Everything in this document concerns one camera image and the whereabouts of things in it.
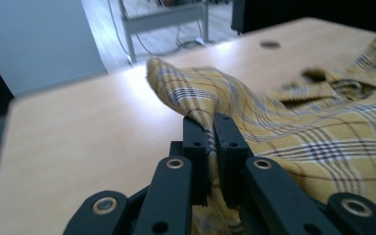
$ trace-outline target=plaid shirt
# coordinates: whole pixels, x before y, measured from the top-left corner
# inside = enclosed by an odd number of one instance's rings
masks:
[[[229,115],[254,154],[277,161],[312,198],[326,203],[333,193],[351,192],[376,204],[376,39],[345,70],[304,75],[263,95],[214,68],[177,69],[158,58],[148,62],[148,80],[158,97],[200,123],[212,148],[213,114]],[[238,211],[225,205],[219,190],[216,161],[211,152],[211,205],[231,233],[241,233]],[[211,212],[197,209],[194,215],[200,224],[195,232],[228,232],[205,225],[217,221]]]

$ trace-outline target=light wood tabletop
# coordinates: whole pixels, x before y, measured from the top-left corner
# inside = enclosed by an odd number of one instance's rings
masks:
[[[268,92],[308,67],[341,69],[375,33],[301,19],[164,58],[213,66]],[[276,41],[277,48],[261,43]],[[62,234],[83,201],[147,186],[182,116],[163,105],[141,66],[23,97],[11,104],[0,147],[0,235]]]

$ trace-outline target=metal shelf frame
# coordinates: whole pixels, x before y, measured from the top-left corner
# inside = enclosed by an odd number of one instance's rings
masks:
[[[154,14],[129,17],[124,8],[123,0],[118,0],[125,40],[128,48],[128,60],[136,63],[136,54],[132,42],[132,34],[149,31],[161,27],[189,22],[202,22],[201,42],[209,42],[209,6],[208,0],[163,9]]]

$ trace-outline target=yellow plaid fabric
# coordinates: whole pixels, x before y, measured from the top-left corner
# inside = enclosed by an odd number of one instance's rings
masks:
[[[314,199],[326,203],[333,193],[351,192],[376,203],[376,39],[346,70],[304,75],[263,95],[214,68],[177,69],[158,58],[148,62],[148,80],[158,97],[200,123],[212,148],[213,114],[229,115],[256,156],[277,161]],[[211,152],[211,207],[217,213],[196,209],[194,232],[240,234],[238,211],[225,205],[219,190],[216,161]]]

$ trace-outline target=wall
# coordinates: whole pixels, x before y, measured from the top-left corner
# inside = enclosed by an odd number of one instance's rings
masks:
[[[0,74],[15,97],[105,72],[80,0],[0,0]]]

